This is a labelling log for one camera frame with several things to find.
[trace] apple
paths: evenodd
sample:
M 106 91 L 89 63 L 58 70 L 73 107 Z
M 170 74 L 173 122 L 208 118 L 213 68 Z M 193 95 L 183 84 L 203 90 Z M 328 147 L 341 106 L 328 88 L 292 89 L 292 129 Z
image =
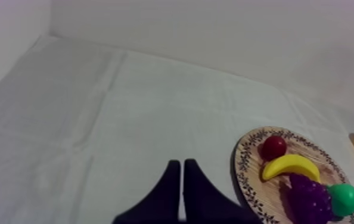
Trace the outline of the apple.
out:
M 278 135 L 273 135 L 268 137 L 263 143 L 262 147 L 262 157 L 271 161 L 275 158 L 281 157 L 287 151 L 287 144 L 284 138 Z

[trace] green fruit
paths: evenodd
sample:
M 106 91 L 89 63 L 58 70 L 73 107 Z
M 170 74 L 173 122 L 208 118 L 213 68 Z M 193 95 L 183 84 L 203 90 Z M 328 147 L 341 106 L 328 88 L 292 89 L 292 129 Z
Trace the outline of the green fruit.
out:
M 328 187 L 331 206 L 336 216 L 344 217 L 354 212 L 354 187 L 343 183 Z

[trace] white cloth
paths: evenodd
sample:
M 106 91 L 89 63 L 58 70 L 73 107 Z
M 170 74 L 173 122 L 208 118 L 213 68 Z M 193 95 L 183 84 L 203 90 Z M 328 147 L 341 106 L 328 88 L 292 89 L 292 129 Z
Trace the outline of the white cloth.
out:
M 345 116 L 243 77 L 41 39 L 0 83 L 0 223 L 109 224 L 146 196 L 170 159 L 195 158 L 237 202 L 230 156 L 261 126 L 314 140 L 354 184 L 354 121 Z

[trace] banana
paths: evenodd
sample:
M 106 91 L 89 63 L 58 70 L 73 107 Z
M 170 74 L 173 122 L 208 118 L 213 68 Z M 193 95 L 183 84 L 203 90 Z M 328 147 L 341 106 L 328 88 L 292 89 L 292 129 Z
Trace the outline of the banana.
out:
M 272 160 L 265 166 L 262 178 L 267 181 L 280 173 L 298 173 L 320 183 L 318 167 L 309 159 L 300 155 L 288 154 Z

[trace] plastic fruit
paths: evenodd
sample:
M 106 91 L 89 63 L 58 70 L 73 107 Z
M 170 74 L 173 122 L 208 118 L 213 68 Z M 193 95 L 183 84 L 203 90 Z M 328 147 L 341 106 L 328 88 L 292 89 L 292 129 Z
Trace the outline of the plastic fruit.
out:
M 287 151 L 287 144 L 285 140 L 277 135 L 270 136 L 263 143 L 262 157 L 271 161 L 275 158 L 281 157 Z
M 325 186 L 294 173 L 290 174 L 290 182 L 288 202 L 296 223 L 326 224 L 333 219 L 331 196 Z
M 267 181 L 281 173 L 302 174 L 309 179 L 320 183 L 320 172 L 318 167 L 301 155 L 289 154 L 272 160 L 265 166 L 262 178 Z
M 328 187 L 331 195 L 333 213 L 336 216 L 344 217 L 354 212 L 354 187 L 343 183 Z

